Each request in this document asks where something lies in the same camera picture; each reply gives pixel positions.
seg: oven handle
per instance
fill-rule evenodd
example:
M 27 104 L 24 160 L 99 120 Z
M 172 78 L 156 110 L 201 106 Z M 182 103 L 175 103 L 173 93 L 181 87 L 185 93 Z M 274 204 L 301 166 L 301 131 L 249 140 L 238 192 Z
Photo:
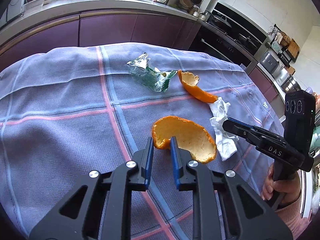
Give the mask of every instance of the oven handle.
M 211 49 L 214 49 L 216 52 L 218 52 L 221 56 L 225 57 L 229 62 L 233 63 L 230 59 L 228 59 L 225 55 L 223 55 L 220 51 L 218 51 L 217 49 L 215 49 L 214 47 L 212 47 L 210 44 L 206 43 L 204 41 L 204 39 L 201 39 L 201 42 L 203 42 L 204 44 L 208 45 Z

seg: human hand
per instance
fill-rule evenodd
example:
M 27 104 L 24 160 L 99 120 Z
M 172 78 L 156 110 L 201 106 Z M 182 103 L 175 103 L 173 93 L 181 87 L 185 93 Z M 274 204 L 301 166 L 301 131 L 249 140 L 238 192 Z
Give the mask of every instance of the human hand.
M 273 181 L 273 163 L 270 165 L 268 175 L 264 181 L 261 197 L 263 200 L 270 200 L 273 195 L 273 191 L 286 193 L 280 205 L 288 206 L 295 202 L 300 196 L 300 178 L 297 172 L 294 174 L 294 178 L 290 180 L 278 180 Z

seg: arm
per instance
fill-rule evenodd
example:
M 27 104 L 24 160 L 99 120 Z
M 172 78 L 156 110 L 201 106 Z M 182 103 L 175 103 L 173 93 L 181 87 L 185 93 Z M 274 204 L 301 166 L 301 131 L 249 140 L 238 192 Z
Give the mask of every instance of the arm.
M 298 173 L 292 180 L 273 181 L 273 164 L 271 164 L 268 175 L 262 187 L 261 197 L 263 200 L 270 199 L 273 195 L 273 190 L 278 192 L 285 192 L 286 195 L 281 202 L 281 208 L 276 210 L 278 216 L 290 228 L 293 238 L 297 237 L 308 226 L 308 219 L 301 218 L 300 204 L 301 204 L 301 187 Z

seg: orange peel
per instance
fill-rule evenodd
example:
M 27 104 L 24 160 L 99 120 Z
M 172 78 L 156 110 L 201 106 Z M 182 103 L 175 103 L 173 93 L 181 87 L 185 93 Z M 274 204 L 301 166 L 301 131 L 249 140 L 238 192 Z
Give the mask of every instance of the orange peel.
M 208 163 L 216 158 L 216 143 L 203 126 L 177 116 L 166 116 L 153 124 L 152 138 L 157 149 L 170 149 L 172 136 L 179 148 L 191 153 L 193 160 Z
M 198 76 L 193 75 L 191 72 L 182 72 L 181 70 L 178 70 L 178 77 L 184 89 L 196 99 L 205 103 L 214 103 L 218 100 L 218 96 L 203 91 L 197 86 L 199 82 Z

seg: woven basket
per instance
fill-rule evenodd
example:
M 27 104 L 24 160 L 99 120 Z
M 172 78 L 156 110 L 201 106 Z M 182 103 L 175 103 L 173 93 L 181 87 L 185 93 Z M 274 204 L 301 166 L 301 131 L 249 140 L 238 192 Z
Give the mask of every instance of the woven basket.
M 290 37 L 287 35 L 287 34 L 285 34 L 284 32 L 280 32 L 281 33 L 281 35 L 282 35 L 282 40 L 281 40 L 281 42 L 280 42 L 280 45 L 281 46 L 284 46 L 284 47 L 287 47 L 289 44 L 290 44 L 290 42 L 291 42 L 291 39 L 290 39 Z

